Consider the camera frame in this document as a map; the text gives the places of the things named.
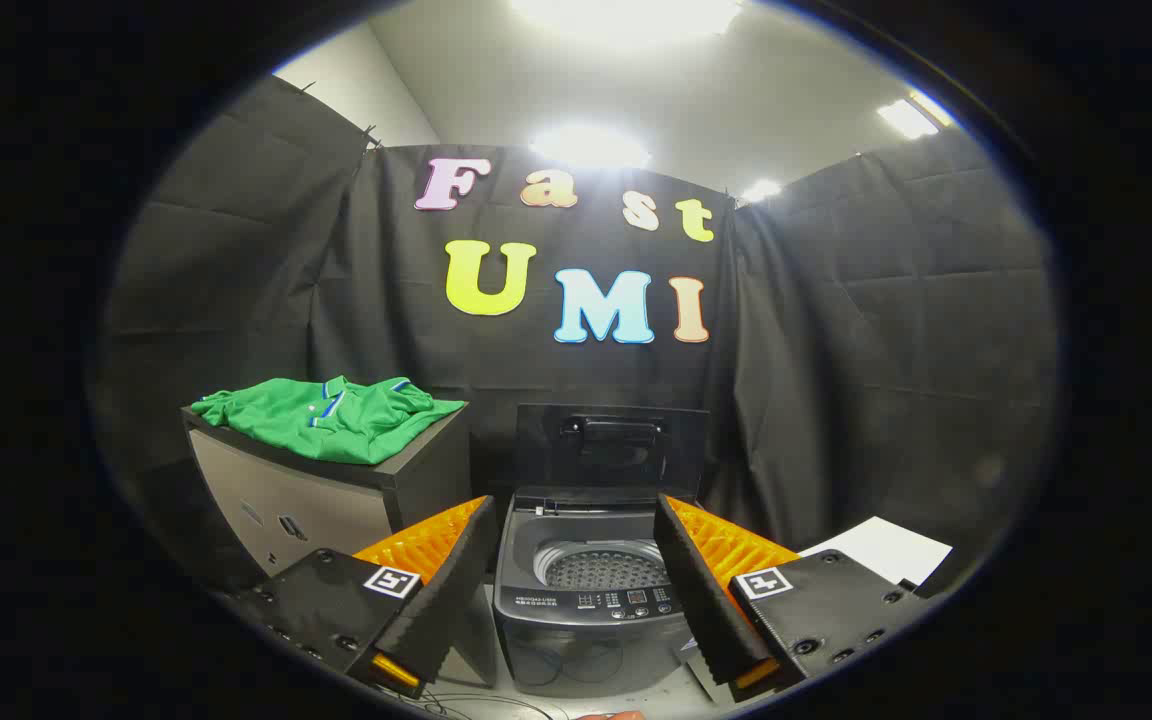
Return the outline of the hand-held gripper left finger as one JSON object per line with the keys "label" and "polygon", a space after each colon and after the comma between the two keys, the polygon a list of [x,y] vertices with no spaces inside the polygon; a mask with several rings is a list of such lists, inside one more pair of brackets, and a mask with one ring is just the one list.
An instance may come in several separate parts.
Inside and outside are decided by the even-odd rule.
{"label": "hand-held gripper left finger", "polygon": [[361,551],[314,550],[238,592],[236,611],[326,669],[416,700],[483,598],[495,514],[476,497]]}

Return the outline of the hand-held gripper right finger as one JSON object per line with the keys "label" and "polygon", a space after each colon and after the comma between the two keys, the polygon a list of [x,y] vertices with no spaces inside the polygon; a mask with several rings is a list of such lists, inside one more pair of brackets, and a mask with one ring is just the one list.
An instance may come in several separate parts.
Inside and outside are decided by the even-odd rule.
{"label": "hand-held gripper right finger", "polygon": [[710,675],[736,702],[854,664],[918,623],[927,600],[842,550],[803,556],[658,495],[654,539]]}

